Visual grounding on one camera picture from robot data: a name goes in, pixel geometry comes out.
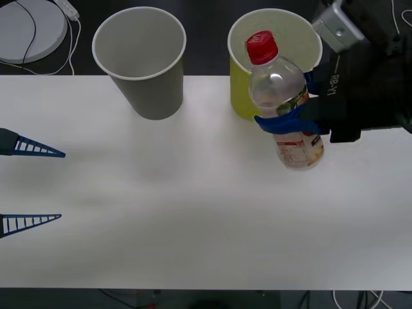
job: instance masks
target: paper cup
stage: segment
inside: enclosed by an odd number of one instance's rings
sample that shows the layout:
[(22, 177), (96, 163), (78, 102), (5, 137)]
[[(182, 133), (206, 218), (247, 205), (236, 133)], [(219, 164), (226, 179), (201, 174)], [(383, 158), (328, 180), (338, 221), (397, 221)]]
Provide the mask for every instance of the paper cup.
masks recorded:
[(230, 103), (242, 118), (260, 115), (249, 97), (250, 63), (246, 40), (261, 30), (273, 32), (279, 54), (294, 62), (303, 72), (319, 64), (322, 41), (303, 17), (277, 8), (264, 8), (240, 17), (227, 37), (230, 53)]
[(182, 55), (186, 33), (159, 8), (136, 7), (106, 19), (92, 42), (97, 65), (135, 111), (147, 119), (173, 115), (183, 101)]

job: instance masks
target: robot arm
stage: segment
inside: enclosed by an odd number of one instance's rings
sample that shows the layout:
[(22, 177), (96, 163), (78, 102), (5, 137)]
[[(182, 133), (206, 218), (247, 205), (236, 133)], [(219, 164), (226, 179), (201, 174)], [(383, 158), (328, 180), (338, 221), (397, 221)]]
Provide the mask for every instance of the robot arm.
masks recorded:
[(263, 130), (331, 133), (331, 142), (353, 142), (362, 130), (403, 127), (412, 133), (411, 42), (390, 40), (359, 3), (338, 0), (314, 23), (338, 52), (328, 70), (323, 65), (309, 80), (309, 90), (323, 81), (320, 95), (287, 117), (256, 117)]

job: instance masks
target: black floor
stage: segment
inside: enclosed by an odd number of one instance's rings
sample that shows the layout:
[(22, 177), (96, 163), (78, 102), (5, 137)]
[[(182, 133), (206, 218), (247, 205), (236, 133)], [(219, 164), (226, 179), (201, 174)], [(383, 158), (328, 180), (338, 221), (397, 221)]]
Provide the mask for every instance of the black floor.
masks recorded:
[[(0, 0), (0, 6), (9, 2)], [(91, 54), (91, 41), (106, 18), (125, 8), (153, 6), (172, 13), (182, 22), (187, 34), (185, 75), (228, 75), (227, 35), (239, 17), (260, 8), (282, 8), (312, 20), (320, 5), (319, 0), (70, 0), (70, 3), (79, 12), (82, 23), (79, 45), (72, 58), (76, 75), (104, 74)], [(78, 25), (71, 24), (76, 35)], [(26, 67), (37, 73), (58, 70), (67, 58), (69, 43), (68, 31), (64, 42), (51, 55)], [(30, 73), (0, 64), (0, 75), (9, 74)], [(70, 75), (70, 67), (67, 65), (59, 74)]]
[[(257, 291), (181, 291), (164, 290), (153, 298), (151, 290), (105, 290), (133, 308), (156, 309), (332, 309), (337, 308), (330, 291), (310, 292), (309, 304), (299, 307), (305, 291), (261, 292)], [(359, 293), (337, 292), (337, 300), (343, 309), (356, 309)], [(382, 298), (393, 309), (412, 308), (412, 294), (384, 292)], [(199, 301), (211, 300), (214, 308), (193, 307)], [(365, 309), (365, 298), (358, 308)], [(367, 308), (375, 303), (368, 293)], [(108, 298), (98, 290), (90, 289), (0, 289), (1, 309), (127, 309), (128, 306)], [(384, 309), (379, 304), (376, 309)]]

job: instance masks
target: blue gripper pad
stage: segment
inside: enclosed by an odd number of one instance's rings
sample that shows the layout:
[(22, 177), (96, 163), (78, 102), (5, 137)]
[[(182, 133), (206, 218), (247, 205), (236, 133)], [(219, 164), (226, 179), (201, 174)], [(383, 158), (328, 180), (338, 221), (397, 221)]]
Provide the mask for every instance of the blue gripper pad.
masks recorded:
[(0, 238), (52, 222), (61, 216), (61, 214), (0, 214)]
[(0, 128), (0, 155), (5, 156), (52, 156), (64, 158), (65, 153)]

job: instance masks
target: gray paper cup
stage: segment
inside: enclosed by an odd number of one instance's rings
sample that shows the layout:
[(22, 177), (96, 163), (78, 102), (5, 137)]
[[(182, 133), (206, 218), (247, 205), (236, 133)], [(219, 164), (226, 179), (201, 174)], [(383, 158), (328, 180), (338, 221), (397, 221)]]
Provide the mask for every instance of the gray paper cup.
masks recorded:
[(177, 18), (159, 8), (117, 12), (97, 29), (92, 53), (144, 118), (173, 115), (183, 101), (182, 55), (186, 33)]

